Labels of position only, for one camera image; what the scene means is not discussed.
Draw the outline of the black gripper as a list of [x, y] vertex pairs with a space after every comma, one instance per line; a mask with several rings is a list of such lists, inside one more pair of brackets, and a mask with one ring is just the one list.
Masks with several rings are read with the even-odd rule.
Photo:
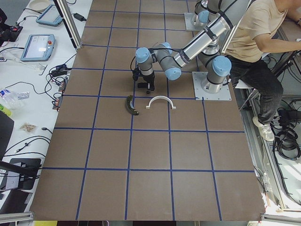
[[155, 90], [155, 85], [154, 85], [154, 80], [155, 80], [155, 73], [152, 72], [150, 75], [143, 75], [142, 72], [140, 71], [139, 67], [136, 67], [132, 71], [132, 78], [134, 81], [137, 81], [139, 77], [142, 77], [144, 82], [148, 83], [148, 88], [147, 90], [149, 91], [154, 91]]

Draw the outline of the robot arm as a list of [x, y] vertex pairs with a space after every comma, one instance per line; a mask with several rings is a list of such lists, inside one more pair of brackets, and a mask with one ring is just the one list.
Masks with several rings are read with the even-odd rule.
[[239, 23], [248, 6], [247, 0], [197, 1], [191, 22], [200, 27], [198, 34], [180, 49], [173, 49], [168, 42], [152, 48], [137, 49], [134, 57], [137, 66], [132, 70], [133, 80], [142, 77], [144, 81], [138, 86], [151, 92], [155, 89], [154, 63], [158, 63], [165, 76], [174, 81], [181, 76], [182, 68], [200, 53], [219, 55], [219, 37]]

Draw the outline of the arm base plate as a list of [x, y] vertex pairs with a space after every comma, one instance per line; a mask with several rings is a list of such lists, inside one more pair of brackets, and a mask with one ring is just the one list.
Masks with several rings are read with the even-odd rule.
[[205, 25], [195, 13], [184, 13], [184, 20], [187, 31], [200, 31]]
[[208, 72], [192, 72], [196, 100], [231, 101], [227, 77], [221, 84], [212, 84], [207, 80]]

